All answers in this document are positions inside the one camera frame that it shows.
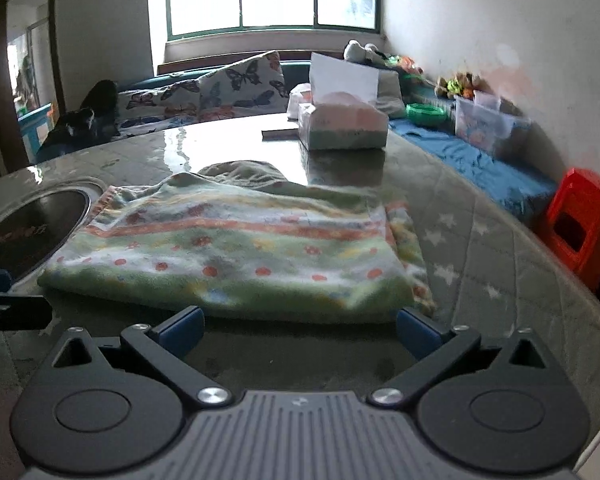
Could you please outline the blue white cabinet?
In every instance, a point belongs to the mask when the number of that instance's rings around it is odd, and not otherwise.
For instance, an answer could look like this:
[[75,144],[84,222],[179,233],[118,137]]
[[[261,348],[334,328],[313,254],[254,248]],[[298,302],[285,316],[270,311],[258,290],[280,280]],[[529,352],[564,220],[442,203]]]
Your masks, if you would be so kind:
[[21,139],[29,162],[36,161],[36,155],[45,142],[53,126],[53,104],[32,110],[18,118]]

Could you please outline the clear plastic storage box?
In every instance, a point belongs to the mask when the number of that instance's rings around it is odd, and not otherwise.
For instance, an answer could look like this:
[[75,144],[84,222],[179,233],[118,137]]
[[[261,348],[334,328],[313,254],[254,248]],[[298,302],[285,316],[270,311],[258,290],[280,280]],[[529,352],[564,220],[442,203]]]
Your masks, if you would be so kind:
[[516,157],[524,147],[531,122],[457,96],[455,135],[499,160]]

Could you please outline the round recessed table stove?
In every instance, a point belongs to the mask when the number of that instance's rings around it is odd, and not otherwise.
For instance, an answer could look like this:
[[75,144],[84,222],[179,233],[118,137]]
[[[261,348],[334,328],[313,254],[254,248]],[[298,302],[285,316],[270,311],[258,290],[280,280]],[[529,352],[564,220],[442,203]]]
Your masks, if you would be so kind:
[[43,185],[0,205],[0,292],[20,292],[85,222],[106,185],[82,178]]

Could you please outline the butterfly pillow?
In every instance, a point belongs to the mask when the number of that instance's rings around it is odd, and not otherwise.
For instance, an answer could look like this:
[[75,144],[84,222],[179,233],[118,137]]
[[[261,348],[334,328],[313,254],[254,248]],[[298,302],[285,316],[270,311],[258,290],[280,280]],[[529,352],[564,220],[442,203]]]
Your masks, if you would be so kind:
[[277,51],[246,58],[198,79],[198,122],[280,114],[288,90]]
[[194,124],[198,120],[200,89],[185,79],[155,89],[118,94],[116,127],[122,136],[139,136]]

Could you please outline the red plastic stool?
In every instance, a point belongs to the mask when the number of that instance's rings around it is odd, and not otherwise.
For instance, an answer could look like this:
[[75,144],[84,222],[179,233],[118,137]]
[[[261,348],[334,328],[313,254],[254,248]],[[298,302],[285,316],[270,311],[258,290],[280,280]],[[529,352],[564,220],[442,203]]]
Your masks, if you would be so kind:
[[533,231],[585,286],[600,284],[600,175],[569,169]]

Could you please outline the butterfly pillow right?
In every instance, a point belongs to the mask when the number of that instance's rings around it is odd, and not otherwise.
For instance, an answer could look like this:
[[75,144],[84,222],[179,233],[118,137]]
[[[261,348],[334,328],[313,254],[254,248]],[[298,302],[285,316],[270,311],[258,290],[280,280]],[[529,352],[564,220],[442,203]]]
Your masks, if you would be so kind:
[[277,51],[246,58],[198,79],[198,122],[280,114],[288,90]]

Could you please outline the grey plain cushion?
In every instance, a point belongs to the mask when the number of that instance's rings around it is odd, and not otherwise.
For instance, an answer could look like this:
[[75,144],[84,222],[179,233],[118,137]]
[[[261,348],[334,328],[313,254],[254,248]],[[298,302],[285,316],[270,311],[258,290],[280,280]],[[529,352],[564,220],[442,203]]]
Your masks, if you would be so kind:
[[375,107],[390,119],[403,118],[406,115],[399,74],[393,70],[381,70],[378,74]]

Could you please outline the colourful toy pile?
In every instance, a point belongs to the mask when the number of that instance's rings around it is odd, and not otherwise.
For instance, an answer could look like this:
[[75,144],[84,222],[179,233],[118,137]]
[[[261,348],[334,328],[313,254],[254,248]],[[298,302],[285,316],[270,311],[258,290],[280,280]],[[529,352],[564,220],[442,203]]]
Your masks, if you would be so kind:
[[486,82],[478,74],[457,72],[450,79],[440,77],[434,86],[434,95],[439,99],[475,99],[478,91],[486,90]]

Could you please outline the white plush toy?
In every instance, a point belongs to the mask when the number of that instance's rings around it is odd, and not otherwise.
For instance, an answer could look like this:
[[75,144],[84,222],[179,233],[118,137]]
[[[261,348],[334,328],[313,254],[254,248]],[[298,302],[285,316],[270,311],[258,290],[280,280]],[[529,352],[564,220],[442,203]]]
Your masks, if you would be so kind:
[[343,59],[354,64],[384,67],[387,57],[374,44],[362,46],[358,40],[350,40],[343,50]]

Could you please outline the black clothes pile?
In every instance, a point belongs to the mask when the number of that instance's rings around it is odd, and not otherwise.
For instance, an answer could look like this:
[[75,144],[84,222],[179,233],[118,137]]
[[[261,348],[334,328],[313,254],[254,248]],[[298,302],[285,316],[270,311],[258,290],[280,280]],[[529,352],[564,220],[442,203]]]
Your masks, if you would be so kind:
[[91,88],[78,110],[58,119],[35,155],[35,162],[67,155],[84,148],[110,142],[119,131],[114,123],[118,105],[118,86],[109,79]]

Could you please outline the pink tissue pack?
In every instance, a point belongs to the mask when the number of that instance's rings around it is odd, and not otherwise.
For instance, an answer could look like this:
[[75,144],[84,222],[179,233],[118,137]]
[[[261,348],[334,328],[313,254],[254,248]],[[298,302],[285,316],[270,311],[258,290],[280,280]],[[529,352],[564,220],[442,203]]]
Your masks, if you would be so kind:
[[287,117],[289,120],[297,120],[300,115],[302,104],[312,103],[312,90],[309,82],[302,82],[291,89],[287,103]]

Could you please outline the colourful patterned baby garment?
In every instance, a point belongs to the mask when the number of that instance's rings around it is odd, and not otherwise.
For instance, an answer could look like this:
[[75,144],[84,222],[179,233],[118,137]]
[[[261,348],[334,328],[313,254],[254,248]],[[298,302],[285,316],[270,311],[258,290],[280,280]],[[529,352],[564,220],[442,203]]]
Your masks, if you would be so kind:
[[38,284],[246,320],[385,323],[436,308],[402,192],[302,185],[251,160],[108,188]]

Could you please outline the blue bench cushion mat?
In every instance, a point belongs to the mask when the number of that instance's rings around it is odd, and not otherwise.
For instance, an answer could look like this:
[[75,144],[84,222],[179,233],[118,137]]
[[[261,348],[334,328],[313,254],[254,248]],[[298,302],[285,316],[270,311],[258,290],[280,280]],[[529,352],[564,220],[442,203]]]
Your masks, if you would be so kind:
[[[120,91],[155,89],[185,79],[195,79],[210,74],[221,66],[201,70],[184,70],[158,75],[119,86]],[[309,82],[310,62],[283,61],[282,71],[287,89]],[[524,223],[531,221],[550,203],[558,189],[550,177],[519,159],[495,159],[483,151],[448,133],[451,127],[440,129],[420,128],[406,118],[391,119],[391,129],[398,136],[436,156],[485,192],[495,203]]]

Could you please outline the green plastic bowl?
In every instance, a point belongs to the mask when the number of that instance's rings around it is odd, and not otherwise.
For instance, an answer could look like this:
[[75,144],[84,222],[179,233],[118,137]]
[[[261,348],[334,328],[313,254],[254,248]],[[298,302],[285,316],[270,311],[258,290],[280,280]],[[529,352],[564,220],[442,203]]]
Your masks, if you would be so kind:
[[406,118],[422,128],[440,128],[448,120],[444,108],[425,103],[410,103],[405,107]]

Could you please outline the flat grey book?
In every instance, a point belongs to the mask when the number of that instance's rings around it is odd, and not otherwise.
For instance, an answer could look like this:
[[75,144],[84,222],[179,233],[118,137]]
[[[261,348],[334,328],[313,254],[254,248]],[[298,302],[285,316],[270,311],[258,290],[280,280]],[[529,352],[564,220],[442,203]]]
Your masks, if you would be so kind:
[[286,141],[298,139],[297,128],[262,129],[261,134],[263,141]]

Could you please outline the pink white tissue box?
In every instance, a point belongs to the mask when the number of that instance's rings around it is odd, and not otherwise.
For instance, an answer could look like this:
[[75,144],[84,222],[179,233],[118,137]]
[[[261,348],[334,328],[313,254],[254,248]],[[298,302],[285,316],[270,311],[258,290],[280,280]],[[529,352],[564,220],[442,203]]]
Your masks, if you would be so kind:
[[311,101],[299,105],[298,136],[309,151],[380,150],[388,116],[375,107],[379,70],[311,55]]

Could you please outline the butterfly pillow left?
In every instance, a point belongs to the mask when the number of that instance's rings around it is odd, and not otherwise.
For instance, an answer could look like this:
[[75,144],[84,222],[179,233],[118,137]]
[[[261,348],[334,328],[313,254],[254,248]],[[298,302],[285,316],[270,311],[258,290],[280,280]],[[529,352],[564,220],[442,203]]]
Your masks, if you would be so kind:
[[139,136],[194,124],[198,120],[200,89],[185,79],[155,89],[118,94],[116,127],[122,136]]

